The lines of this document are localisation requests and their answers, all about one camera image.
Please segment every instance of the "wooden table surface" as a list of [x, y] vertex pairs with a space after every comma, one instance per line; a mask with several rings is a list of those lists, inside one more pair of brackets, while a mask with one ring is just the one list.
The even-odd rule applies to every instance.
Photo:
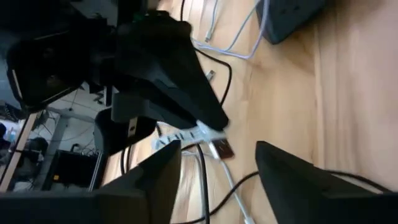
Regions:
[[[204, 40], [215, 0], [186, 0], [184, 19], [193, 36]], [[226, 47], [254, 1], [220, 1], [212, 45]], [[161, 9], [179, 18], [181, 0], [163, 0]], [[398, 1], [340, 0], [279, 45], [264, 39], [250, 60], [213, 56], [233, 68], [224, 110], [226, 130], [236, 154], [227, 161], [235, 182], [257, 170], [256, 141], [268, 141], [316, 166], [354, 172], [398, 189]], [[253, 17], [234, 47], [248, 54], [259, 33]], [[204, 71], [214, 70], [212, 86], [221, 98], [228, 77], [224, 66], [203, 58]], [[132, 166], [150, 156], [151, 137], [135, 145]], [[210, 207], [230, 189], [223, 168], [207, 161]], [[108, 162], [105, 182], [118, 177], [119, 154]], [[276, 223], [258, 177], [238, 191], [256, 223]], [[182, 179], [172, 222], [201, 214], [200, 183], [193, 158], [183, 158]], [[235, 200], [212, 223], [244, 223]]]

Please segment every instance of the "desk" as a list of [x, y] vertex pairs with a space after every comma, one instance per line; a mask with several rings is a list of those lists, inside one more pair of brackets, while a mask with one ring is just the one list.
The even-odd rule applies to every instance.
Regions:
[[[210, 26], [215, 0], [186, 0], [184, 19], [193, 36], [203, 40]], [[253, 1], [221, 1], [212, 44], [226, 47], [239, 29]], [[181, 0], [163, 0], [160, 8], [179, 18]], [[398, 189], [394, 173], [398, 141], [398, 1], [329, 2], [309, 22], [279, 45], [260, 43], [255, 57], [245, 61], [212, 54], [233, 68], [233, 80], [224, 104], [231, 124], [228, 140], [235, 158], [227, 161], [235, 181], [257, 169], [255, 143], [268, 141], [317, 166], [359, 173]], [[234, 50], [248, 53], [259, 29], [248, 22]], [[220, 98], [228, 71], [200, 56], [205, 71], [216, 72], [212, 86]], [[135, 145], [132, 166], [151, 153], [150, 140]], [[105, 182], [120, 175], [119, 154], [108, 161]], [[229, 190], [223, 168], [207, 161], [210, 207]], [[200, 216], [200, 183], [193, 158], [184, 158], [182, 178], [172, 222]], [[276, 223], [258, 177], [240, 188], [256, 223]], [[212, 217], [212, 223], [244, 223], [231, 200]]]

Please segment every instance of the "wooden desk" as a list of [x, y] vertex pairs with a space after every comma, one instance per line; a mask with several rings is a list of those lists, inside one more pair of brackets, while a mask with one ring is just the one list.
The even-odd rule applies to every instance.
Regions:
[[[253, 6], [253, 1], [221, 1], [212, 44], [226, 47]], [[181, 0], [163, 0], [161, 9], [179, 18]], [[184, 19], [203, 40], [210, 26], [214, 0], [187, 0]], [[228, 139], [236, 157], [228, 161], [235, 181], [257, 170], [255, 143], [265, 140], [320, 167], [347, 170], [398, 188], [394, 172], [398, 152], [398, 75], [395, 62], [398, 31], [394, 13], [398, 2], [330, 2], [319, 17], [279, 45], [262, 40], [256, 55], [245, 61], [211, 53], [229, 62], [233, 81], [224, 104], [231, 124]], [[257, 19], [248, 22], [234, 50], [247, 54], [259, 32]], [[228, 71], [200, 56], [220, 98]], [[152, 151], [150, 140], [136, 145], [133, 165]], [[223, 168], [207, 161], [210, 207], [229, 190]], [[182, 181], [172, 222], [200, 216], [198, 171], [192, 158], [184, 158]], [[120, 175], [118, 155], [108, 162], [106, 182]], [[276, 223], [260, 180], [255, 177], [239, 190], [256, 223]], [[244, 223], [235, 200], [212, 223]]]

